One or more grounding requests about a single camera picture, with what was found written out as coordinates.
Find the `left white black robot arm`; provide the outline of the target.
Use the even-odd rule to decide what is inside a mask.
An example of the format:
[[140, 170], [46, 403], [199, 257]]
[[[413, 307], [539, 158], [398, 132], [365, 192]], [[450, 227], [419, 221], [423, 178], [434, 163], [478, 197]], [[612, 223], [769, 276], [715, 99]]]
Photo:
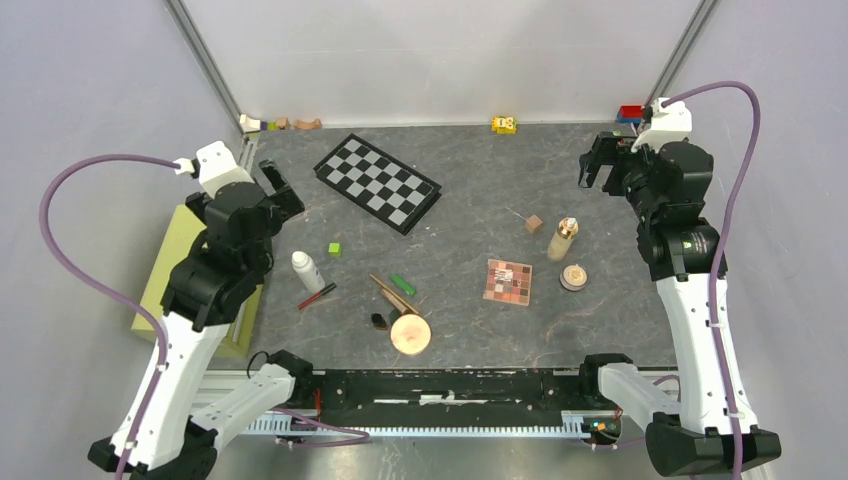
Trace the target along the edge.
[[[306, 405], [313, 379], [272, 363], [203, 409], [193, 410], [207, 366], [244, 304], [274, 266], [272, 239], [304, 205], [277, 165], [259, 168], [267, 194], [243, 169], [214, 195], [197, 192], [186, 204], [205, 228], [172, 269], [161, 300], [167, 331], [145, 375], [159, 376], [145, 411], [139, 393], [111, 437], [94, 442], [89, 460], [132, 479], [205, 479], [222, 450], [254, 420], [282, 403]], [[166, 355], [158, 366], [158, 354]]]

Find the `green makeup organizer box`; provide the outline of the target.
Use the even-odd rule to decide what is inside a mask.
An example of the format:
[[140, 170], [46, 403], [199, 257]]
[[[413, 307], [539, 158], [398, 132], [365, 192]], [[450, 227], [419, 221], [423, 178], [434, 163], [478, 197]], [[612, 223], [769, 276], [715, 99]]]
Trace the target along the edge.
[[[176, 207], [140, 301], [140, 306], [155, 319], [164, 317], [166, 305], [181, 307], [188, 312], [197, 310], [199, 297], [186, 293], [185, 289], [194, 283], [189, 273], [202, 269], [190, 254], [198, 235], [204, 230], [205, 225], [187, 206], [180, 204]], [[263, 286], [258, 285], [241, 304], [218, 345], [214, 354], [216, 358], [248, 357], [262, 292]]]

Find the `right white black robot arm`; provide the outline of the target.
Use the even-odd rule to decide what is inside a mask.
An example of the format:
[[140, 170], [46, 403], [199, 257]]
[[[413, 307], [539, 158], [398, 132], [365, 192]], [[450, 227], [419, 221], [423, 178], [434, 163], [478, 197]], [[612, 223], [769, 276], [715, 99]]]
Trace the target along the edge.
[[612, 401], [626, 412], [665, 477], [746, 471], [779, 458], [779, 436], [760, 427], [744, 392], [721, 237], [702, 216], [712, 156], [685, 141], [652, 149], [632, 135], [603, 132], [579, 166], [584, 188], [608, 167], [604, 191], [634, 211], [638, 249], [668, 316], [681, 395], [671, 399], [623, 354], [595, 354], [580, 369], [580, 400], [591, 408]]

